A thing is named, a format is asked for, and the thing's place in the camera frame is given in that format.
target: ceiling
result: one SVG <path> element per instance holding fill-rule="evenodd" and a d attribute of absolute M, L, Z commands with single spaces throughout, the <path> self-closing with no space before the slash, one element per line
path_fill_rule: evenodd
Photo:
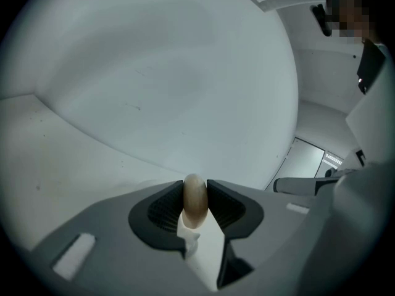
<path fill-rule="evenodd" d="M 311 5 L 277 10 L 293 48 L 299 97 L 349 113 L 363 97 L 356 74 L 363 45 L 340 37 L 338 31 L 326 37 L 310 11 Z"/>

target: oval beige object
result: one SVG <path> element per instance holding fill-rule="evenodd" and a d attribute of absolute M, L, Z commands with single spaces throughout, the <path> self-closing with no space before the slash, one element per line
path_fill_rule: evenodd
<path fill-rule="evenodd" d="M 203 224 L 209 209 L 206 184 L 200 176 L 188 175 L 183 192 L 183 222 L 186 227 L 195 229 Z"/>

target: white strip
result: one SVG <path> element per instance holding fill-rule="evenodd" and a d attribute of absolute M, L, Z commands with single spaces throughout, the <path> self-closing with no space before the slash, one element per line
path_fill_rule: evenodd
<path fill-rule="evenodd" d="M 342 164 L 342 161 L 340 161 L 339 159 L 336 159 L 335 157 L 332 157 L 331 155 L 326 154 L 325 155 L 327 158 L 333 160 L 334 162 L 337 162 L 338 164 Z"/>
<path fill-rule="evenodd" d="M 330 165 L 331 167 L 337 169 L 338 167 L 335 166 L 333 163 L 330 163 L 329 161 L 326 161 L 325 159 L 322 159 L 322 162 L 325 162 L 327 165 Z"/>
<path fill-rule="evenodd" d="M 300 213 L 300 214 L 307 214 L 309 212 L 309 208 L 299 206 L 296 204 L 288 203 L 286 204 L 286 209 L 287 210 L 293 210 L 294 212 Z"/>
<path fill-rule="evenodd" d="M 55 273 L 71 281 L 81 268 L 86 257 L 92 251 L 95 237 L 91 234 L 80 234 L 72 246 L 62 255 L 52 268 Z"/>

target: brown egg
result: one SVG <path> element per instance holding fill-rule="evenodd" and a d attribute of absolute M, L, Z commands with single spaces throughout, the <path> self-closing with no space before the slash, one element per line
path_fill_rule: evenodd
<path fill-rule="evenodd" d="M 198 175 L 188 175 L 184 180 L 184 225 L 192 229 L 199 227 L 205 220 L 208 209 L 204 180 Z"/>

